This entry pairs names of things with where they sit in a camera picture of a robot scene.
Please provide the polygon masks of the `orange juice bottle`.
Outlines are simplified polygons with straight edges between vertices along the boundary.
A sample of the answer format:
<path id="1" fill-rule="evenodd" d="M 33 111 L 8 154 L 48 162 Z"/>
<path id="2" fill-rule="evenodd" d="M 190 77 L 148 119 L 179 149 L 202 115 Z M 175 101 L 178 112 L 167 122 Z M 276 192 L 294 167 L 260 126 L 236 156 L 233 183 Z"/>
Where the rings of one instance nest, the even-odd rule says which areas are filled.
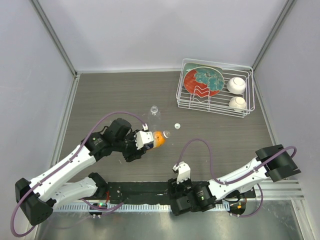
<path id="1" fill-rule="evenodd" d="M 161 147 L 166 140 L 171 136 L 170 131 L 154 131 L 153 135 L 153 142 L 147 145 L 147 150 L 156 149 Z"/>

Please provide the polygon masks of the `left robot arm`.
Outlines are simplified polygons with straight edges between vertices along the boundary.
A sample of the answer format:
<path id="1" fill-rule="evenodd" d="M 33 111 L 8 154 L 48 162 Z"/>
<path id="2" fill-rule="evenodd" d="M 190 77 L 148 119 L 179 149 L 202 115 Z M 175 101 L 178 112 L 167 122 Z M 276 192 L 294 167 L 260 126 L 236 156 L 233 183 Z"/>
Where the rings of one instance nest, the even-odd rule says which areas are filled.
<path id="1" fill-rule="evenodd" d="M 102 199 L 108 184 L 96 172 L 83 180 L 68 183 L 76 174 L 113 152 L 121 153 L 126 162 L 138 160 L 153 146 L 154 137 L 148 126 L 133 130 L 123 118 L 117 118 L 101 131 L 93 131 L 63 160 L 37 177 L 19 179 L 15 198 L 32 226 L 50 217 L 55 209 L 74 200 L 93 197 Z"/>

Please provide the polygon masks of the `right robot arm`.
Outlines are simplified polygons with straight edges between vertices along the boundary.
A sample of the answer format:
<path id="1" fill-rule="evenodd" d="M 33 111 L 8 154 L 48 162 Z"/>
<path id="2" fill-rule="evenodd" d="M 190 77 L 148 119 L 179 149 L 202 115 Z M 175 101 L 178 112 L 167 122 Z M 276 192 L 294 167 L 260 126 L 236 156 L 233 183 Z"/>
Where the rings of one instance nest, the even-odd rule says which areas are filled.
<path id="1" fill-rule="evenodd" d="M 256 157 L 243 167 L 201 183 L 191 181 L 191 168 L 183 161 L 172 168 L 176 178 L 168 180 L 169 204 L 179 216 L 188 212 L 205 212 L 227 198 L 249 192 L 255 185 L 270 178 L 273 182 L 301 173 L 293 160 L 296 147 L 273 145 L 257 150 Z"/>

